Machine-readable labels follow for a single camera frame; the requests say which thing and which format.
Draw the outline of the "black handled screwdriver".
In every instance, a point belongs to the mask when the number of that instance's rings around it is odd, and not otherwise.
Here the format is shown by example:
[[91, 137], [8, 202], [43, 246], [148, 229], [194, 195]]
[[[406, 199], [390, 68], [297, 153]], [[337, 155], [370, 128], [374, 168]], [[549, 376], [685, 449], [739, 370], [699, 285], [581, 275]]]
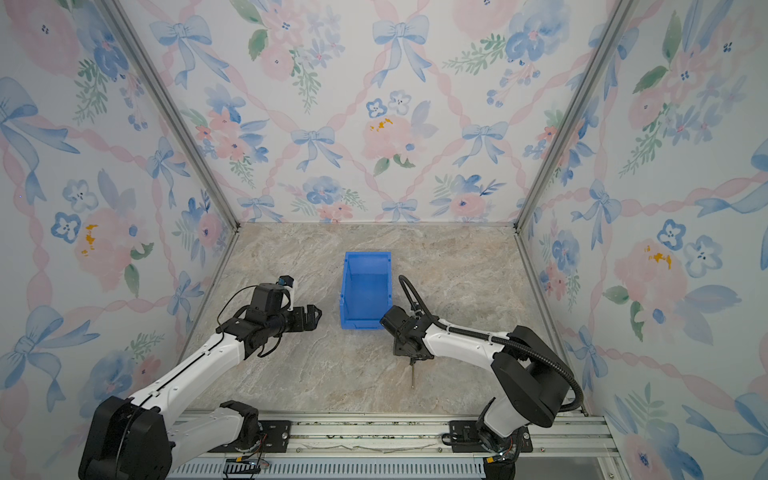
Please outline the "black handled screwdriver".
[[415, 383], [416, 383], [416, 374], [415, 374], [415, 359], [411, 359], [409, 361], [409, 371], [410, 371], [410, 388], [412, 390], [415, 390]]

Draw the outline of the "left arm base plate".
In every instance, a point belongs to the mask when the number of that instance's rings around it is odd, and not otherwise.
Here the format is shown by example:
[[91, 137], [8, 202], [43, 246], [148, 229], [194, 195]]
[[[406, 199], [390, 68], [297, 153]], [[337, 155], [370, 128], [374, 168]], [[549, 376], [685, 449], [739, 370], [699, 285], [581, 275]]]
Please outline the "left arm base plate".
[[209, 453], [286, 453], [291, 427], [292, 422], [289, 420], [260, 420], [254, 433], [249, 432], [243, 439], [217, 446], [209, 450]]

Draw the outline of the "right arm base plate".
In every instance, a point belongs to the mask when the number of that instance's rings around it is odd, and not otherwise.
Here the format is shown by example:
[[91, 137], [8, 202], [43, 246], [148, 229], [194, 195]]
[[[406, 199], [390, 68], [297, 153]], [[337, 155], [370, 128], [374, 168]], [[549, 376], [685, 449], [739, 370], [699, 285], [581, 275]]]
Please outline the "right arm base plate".
[[441, 441], [453, 453], [531, 453], [533, 445], [526, 427], [520, 427], [508, 437], [501, 437], [477, 421], [452, 420], [448, 432], [441, 435]]

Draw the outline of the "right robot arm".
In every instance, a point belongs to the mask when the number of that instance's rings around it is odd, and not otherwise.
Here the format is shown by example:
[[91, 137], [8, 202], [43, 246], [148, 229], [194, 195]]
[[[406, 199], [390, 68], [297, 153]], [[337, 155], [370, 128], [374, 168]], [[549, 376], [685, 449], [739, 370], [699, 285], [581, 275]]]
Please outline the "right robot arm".
[[530, 328], [508, 333], [461, 327], [426, 310], [392, 307], [380, 320], [393, 353], [418, 361], [446, 357], [494, 375], [504, 396], [492, 399], [475, 424], [476, 444], [493, 454], [520, 450], [529, 425], [549, 428], [558, 414], [580, 409], [584, 393], [572, 370]]

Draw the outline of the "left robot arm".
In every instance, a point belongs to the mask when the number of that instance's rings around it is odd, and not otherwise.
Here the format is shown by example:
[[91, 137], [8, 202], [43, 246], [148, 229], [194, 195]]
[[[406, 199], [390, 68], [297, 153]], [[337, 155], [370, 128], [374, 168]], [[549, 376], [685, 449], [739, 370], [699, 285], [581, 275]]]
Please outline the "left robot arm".
[[218, 325], [210, 338], [149, 386], [95, 410], [78, 476], [81, 479], [164, 479], [186, 462], [220, 446], [247, 456], [268, 439], [257, 408], [228, 400], [212, 413], [180, 423], [181, 414], [224, 373], [252, 356], [270, 355], [270, 339], [309, 332], [322, 317], [298, 306], [289, 276], [255, 286], [249, 304]]

